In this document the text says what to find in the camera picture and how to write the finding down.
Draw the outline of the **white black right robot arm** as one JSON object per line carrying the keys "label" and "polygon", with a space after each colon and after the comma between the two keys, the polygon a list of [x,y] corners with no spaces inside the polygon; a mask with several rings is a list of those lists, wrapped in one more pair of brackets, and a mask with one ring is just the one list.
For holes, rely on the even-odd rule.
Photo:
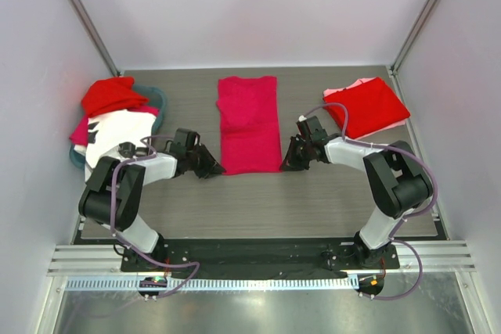
{"label": "white black right robot arm", "polygon": [[366,173],[375,209],[353,238],[353,258],[362,268],[377,265],[395,233],[425,201],[436,199],[431,172],[407,142],[371,144],[328,134],[317,117],[301,117],[281,171],[306,171],[312,161],[343,165]]}

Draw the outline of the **magenta pink t shirt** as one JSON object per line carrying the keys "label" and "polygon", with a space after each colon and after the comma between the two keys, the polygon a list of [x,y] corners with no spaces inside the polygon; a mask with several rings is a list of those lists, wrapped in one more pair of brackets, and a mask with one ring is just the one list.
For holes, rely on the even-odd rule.
{"label": "magenta pink t shirt", "polygon": [[221,164],[227,175],[279,172],[277,84],[273,76],[218,81]]}

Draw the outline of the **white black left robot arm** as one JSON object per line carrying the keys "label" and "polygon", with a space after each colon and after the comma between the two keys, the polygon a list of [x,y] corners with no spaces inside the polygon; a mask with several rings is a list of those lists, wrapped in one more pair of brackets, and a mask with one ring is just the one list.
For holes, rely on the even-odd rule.
{"label": "white black left robot arm", "polygon": [[167,260],[164,237],[139,215],[143,187],[192,171],[200,179],[225,173],[201,142],[200,135],[179,128],[173,137],[147,136],[141,146],[123,142],[104,153],[91,168],[81,195],[79,214],[108,229],[149,271]]}

